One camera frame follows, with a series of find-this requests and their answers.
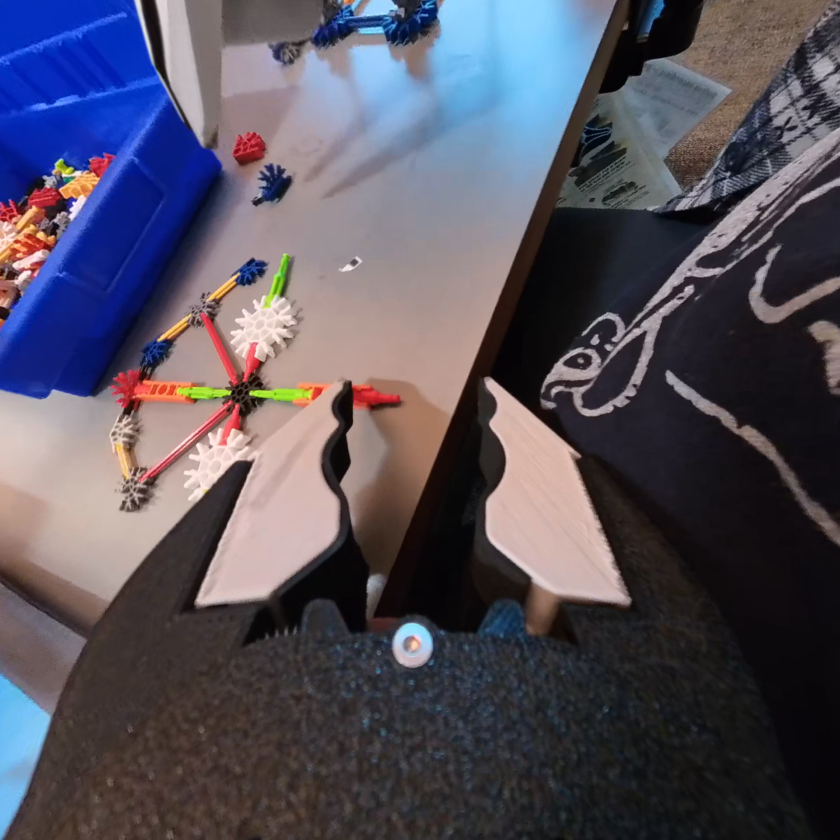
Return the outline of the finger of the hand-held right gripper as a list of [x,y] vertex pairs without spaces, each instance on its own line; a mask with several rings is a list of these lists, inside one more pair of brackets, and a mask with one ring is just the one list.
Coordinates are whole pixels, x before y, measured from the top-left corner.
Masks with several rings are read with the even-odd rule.
[[202,147],[217,144],[222,99],[223,2],[134,2],[151,64]]

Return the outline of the white paper sheet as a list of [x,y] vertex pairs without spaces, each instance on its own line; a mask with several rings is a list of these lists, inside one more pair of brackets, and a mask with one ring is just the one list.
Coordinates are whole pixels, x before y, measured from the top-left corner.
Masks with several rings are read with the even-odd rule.
[[595,100],[556,207],[653,209],[679,194],[665,158],[731,94],[669,59]]

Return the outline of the green toy rod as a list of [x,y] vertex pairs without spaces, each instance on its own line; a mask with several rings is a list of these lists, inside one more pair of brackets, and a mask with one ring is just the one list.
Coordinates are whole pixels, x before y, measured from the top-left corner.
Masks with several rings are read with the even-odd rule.
[[284,253],[280,259],[278,270],[272,278],[269,291],[263,302],[263,308],[271,308],[277,300],[283,298],[287,286],[290,265],[291,256],[288,253]]

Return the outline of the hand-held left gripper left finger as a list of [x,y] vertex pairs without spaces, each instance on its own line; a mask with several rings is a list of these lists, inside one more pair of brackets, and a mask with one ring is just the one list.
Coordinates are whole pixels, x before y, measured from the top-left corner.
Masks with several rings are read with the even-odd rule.
[[352,383],[337,380],[259,447],[196,607],[267,603],[338,551],[351,530],[341,481],[353,414]]

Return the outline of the pile of toy construction pieces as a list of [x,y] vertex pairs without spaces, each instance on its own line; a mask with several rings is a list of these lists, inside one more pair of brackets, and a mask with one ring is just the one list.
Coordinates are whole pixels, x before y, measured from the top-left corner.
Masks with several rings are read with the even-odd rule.
[[1,204],[2,326],[115,159],[106,152],[84,167],[58,159],[22,198]]

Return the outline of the blue connector with black rod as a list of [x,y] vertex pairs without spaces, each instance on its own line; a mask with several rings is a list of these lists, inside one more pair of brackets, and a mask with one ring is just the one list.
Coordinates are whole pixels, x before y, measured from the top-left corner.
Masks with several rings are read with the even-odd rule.
[[258,173],[258,182],[258,192],[251,200],[255,207],[281,200],[293,183],[293,178],[284,167],[267,163]]

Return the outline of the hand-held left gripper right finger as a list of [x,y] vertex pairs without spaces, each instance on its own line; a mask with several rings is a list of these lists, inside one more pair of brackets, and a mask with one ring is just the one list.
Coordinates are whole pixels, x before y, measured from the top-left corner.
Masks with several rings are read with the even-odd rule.
[[561,609],[625,611],[632,596],[586,488],[580,455],[490,377],[478,383],[475,556],[524,579],[524,626],[549,635]]

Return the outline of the colourful toy rod wheel assembly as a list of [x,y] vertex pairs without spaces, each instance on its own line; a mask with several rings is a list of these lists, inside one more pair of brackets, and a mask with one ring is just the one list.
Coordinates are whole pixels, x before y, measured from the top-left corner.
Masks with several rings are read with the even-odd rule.
[[[212,292],[203,294],[180,321],[143,347],[138,369],[122,372],[112,381],[111,393],[120,406],[120,413],[111,427],[109,441],[121,470],[119,509],[122,512],[144,508],[152,498],[159,477],[189,450],[192,451],[189,459],[193,467],[185,471],[184,487],[189,493],[189,501],[196,501],[210,490],[227,467],[250,455],[251,436],[245,432],[245,421],[250,414],[266,403],[306,407],[327,388],[325,384],[309,382],[268,388],[261,377],[265,362],[275,358],[279,350],[285,350],[297,334],[298,309],[285,293],[268,309],[263,308],[267,293],[253,300],[251,307],[236,319],[236,329],[228,339],[224,339],[215,326],[238,368],[240,382],[236,385],[231,386],[228,379],[221,387],[156,379],[154,374],[184,332],[202,329],[208,336],[202,312],[216,324],[226,297],[221,301],[206,302]],[[143,467],[138,463],[134,451],[140,438],[142,405],[204,402],[218,404],[208,419],[152,466]]]

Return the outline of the black printed shirt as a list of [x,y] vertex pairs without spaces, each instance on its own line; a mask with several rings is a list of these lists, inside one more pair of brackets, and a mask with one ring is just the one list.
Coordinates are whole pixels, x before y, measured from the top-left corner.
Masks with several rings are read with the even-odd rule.
[[838,838],[838,229],[835,129],[626,289],[540,388],[713,594],[821,838]]

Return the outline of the blue plastic bin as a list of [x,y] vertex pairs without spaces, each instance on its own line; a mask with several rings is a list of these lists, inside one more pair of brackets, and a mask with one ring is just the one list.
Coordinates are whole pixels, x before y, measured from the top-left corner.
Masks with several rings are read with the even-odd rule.
[[2,390],[91,394],[221,172],[153,68],[134,2],[2,2],[2,201],[113,161],[1,332]]

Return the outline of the toy vehicle model with wheels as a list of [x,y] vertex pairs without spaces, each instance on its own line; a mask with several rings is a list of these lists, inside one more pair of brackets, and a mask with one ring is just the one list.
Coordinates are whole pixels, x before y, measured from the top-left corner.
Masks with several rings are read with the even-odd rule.
[[383,14],[358,14],[361,2],[324,1],[320,23],[309,37],[268,45],[274,61],[290,67],[305,47],[330,49],[355,35],[382,35],[394,47],[408,46],[427,36],[438,23],[436,1],[394,1]]

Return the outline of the long red toy rod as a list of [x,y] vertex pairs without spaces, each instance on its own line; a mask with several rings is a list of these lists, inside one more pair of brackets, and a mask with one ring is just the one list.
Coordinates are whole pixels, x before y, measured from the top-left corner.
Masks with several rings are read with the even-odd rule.
[[240,382],[239,371],[235,363],[231,360],[230,354],[228,352],[228,347],[225,341],[223,341],[219,332],[217,331],[214,321],[211,320],[206,313],[202,312],[201,318],[206,333],[213,342],[213,346],[215,348],[217,356],[223,364],[229,383],[231,384],[231,386],[236,385]]

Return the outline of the plaid flannel shirt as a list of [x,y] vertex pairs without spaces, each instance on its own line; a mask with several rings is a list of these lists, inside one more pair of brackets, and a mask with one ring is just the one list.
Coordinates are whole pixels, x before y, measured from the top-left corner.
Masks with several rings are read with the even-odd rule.
[[706,224],[838,128],[839,2],[830,3],[697,184],[654,210]]

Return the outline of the black desk clamp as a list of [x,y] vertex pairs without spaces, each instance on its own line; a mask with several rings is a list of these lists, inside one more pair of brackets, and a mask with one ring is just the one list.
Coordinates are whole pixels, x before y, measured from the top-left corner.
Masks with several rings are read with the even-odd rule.
[[616,42],[599,92],[618,91],[630,77],[642,74],[650,60],[687,50],[697,34],[703,1],[630,1],[623,31]]

